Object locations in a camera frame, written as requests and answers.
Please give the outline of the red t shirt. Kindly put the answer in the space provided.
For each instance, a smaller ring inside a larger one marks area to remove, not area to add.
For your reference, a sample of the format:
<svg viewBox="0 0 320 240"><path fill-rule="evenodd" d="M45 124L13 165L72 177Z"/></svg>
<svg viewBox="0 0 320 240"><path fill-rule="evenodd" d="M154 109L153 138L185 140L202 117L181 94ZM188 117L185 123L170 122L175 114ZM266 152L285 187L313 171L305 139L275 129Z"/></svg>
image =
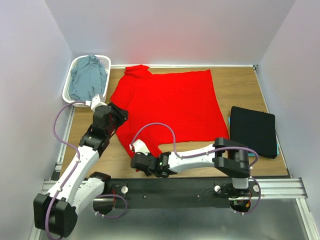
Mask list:
<svg viewBox="0 0 320 240"><path fill-rule="evenodd" d="M173 142L172 133L178 143L229 137L210 70L153 74L145 65L127 67L110 100L128 111L116 135L130 157L136 134L154 156Z"/></svg>

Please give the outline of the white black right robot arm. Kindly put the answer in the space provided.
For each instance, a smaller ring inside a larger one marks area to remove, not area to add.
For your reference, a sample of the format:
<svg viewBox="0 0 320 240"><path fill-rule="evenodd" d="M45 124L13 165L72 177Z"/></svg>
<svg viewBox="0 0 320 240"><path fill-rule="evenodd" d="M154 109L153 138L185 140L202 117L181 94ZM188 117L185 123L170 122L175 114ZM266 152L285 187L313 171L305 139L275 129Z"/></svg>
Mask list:
<svg viewBox="0 0 320 240"><path fill-rule="evenodd" d="M129 146L134 152L130 167L146 176L168 178L191 169L215 168L232 179L230 191L241 196L249 189L251 166L248 147L225 138L217 138L214 144L184 151L163 152L154 156L140 139Z"/></svg>

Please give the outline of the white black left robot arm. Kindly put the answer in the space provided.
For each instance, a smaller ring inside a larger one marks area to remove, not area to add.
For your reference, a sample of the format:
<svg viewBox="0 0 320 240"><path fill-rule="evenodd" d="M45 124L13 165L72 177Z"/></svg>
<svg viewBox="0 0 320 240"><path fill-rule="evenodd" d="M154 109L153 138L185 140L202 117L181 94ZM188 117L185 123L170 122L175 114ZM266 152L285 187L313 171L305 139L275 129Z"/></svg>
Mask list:
<svg viewBox="0 0 320 240"><path fill-rule="evenodd" d="M128 112L114 103L99 102L92 108L92 123L75 147L75 156L59 178L45 193L33 200L34 225L44 230L50 240L67 238L76 226L83 208L96 196L107 197L110 177L99 173L82 186L88 170L102 156L111 137L128 119Z"/></svg>

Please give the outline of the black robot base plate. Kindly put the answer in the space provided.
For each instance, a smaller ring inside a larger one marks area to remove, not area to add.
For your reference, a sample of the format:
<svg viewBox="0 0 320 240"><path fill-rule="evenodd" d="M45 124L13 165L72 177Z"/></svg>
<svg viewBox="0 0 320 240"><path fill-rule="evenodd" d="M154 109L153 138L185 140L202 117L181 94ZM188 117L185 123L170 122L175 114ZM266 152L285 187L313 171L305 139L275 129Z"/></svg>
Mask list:
<svg viewBox="0 0 320 240"><path fill-rule="evenodd" d="M248 212L258 197L254 182L235 189L228 177L111 178L88 205L102 214L115 209L234 208Z"/></svg>

